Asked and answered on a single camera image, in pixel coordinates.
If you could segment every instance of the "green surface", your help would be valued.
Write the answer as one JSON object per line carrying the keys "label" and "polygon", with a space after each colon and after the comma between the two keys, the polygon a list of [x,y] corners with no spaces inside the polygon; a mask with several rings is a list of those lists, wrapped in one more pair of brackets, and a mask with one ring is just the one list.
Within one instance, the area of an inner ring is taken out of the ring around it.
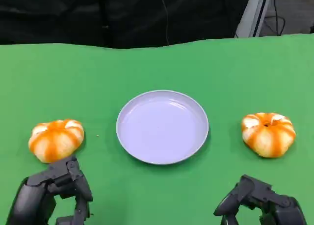
{"label": "green surface", "polygon": [[[135,50],[0,46],[0,224],[21,180],[46,168],[28,151],[32,128],[65,118],[86,131],[77,156],[94,195],[87,225],[218,225],[212,213],[242,174],[295,196],[314,224],[313,49],[310,35]],[[143,164],[116,138],[123,105],[155,89],[188,94],[208,115],[209,140],[178,165]],[[240,122],[256,112],[278,112],[294,123],[296,142],[283,158],[261,159],[243,143]],[[73,209],[74,200],[58,201],[53,220]],[[258,225],[258,215],[244,208],[238,218]]]}

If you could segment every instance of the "metal stand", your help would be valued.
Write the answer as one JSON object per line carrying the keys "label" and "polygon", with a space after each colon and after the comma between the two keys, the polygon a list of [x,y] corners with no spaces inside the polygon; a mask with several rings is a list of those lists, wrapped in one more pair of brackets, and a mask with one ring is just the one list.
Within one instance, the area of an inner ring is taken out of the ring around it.
{"label": "metal stand", "polygon": [[270,0],[249,0],[236,30],[238,37],[258,37]]}

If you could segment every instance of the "orange and white pumpkin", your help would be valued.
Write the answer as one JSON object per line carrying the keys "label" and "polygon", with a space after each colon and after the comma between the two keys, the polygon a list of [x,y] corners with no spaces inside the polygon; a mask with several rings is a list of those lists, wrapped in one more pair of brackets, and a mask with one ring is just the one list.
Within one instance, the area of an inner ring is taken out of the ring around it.
{"label": "orange and white pumpkin", "polygon": [[242,121],[244,142],[258,155],[281,157],[295,139],[292,122],[276,113],[247,115]]}
{"label": "orange and white pumpkin", "polygon": [[28,147],[44,163],[71,155],[83,142],[84,129],[75,120],[38,124],[32,131]]}

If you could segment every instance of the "round plate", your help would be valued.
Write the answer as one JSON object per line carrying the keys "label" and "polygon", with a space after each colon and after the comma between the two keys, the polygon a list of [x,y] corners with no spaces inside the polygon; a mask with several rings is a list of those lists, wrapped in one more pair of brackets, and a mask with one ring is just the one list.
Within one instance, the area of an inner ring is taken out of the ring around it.
{"label": "round plate", "polygon": [[157,90],[129,101],[118,116],[116,130],[130,155],[147,163],[166,165],[197,152],[207,138],[209,123],[194,99]]}

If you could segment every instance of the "robotic hand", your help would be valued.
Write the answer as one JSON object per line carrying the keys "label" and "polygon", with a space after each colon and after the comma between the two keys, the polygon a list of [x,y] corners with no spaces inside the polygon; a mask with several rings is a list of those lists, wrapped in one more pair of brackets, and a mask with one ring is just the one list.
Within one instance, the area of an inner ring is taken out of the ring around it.
{"label": "robotic hand", "polygon": [[75,196],[73,216],[58,218],[56,225],[84,225],[90,217],[89,202],[93,201],[88,182],[79,169],[75,156],[49,165],[49,169],[25,178],[14,198],[6,225],[47,225],[56,202]]}
{"label": "robotic hand", "polygon": [[222,200],[214,215],[222,216],[221,225],[238,225],[236,214],[240,205],[261,209],[261,225],[307,225],[295,198],[278,195],[271,185],[247,175]]}

